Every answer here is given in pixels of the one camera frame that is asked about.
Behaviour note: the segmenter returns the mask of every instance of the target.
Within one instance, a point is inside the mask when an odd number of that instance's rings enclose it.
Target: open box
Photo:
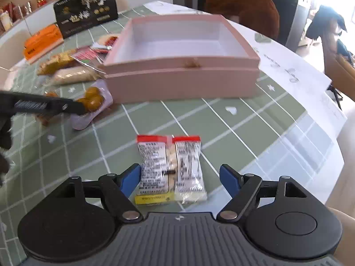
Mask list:
[[[117,103],[250,97],[260,58],[219,15],[131,19],[102,70]]]

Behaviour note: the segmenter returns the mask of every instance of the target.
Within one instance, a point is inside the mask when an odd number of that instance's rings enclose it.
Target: gray ribbed surface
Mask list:
[[[331,257],[285,262],[254,249],[235,225],[209,213],[151,213],[138,225],[125,225],[115,240],[94,256],[65,264],[29,258],[25,266],[340,266]]]

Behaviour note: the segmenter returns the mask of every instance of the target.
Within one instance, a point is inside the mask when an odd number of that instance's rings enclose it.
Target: metal screw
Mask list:
[[[235,219],[236,217],[238,217],[238,214],[237,214],[237,213],[235,213],[234,211],[230,211],[230,210],[222,211],[219,215],[220,215],[223,219],[226,219],[226,220],[233,220],[233,219]]]
[[[136,220],[138,219],[140,214],[137,211],[126,211],[122,214],[122,217],[125,218],[126,220]]]

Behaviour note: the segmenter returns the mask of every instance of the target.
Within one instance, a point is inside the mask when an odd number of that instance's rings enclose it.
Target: orange package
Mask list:
[[[24,57],[32,64],[54,47],[63,43],[63,36],[56,24],[38,31],[24,44]]]

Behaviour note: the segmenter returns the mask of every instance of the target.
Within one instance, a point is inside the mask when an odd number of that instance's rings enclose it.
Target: black sign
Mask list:
[[[59,0],[53,7],[64,39],[118,18],[116,0]]]

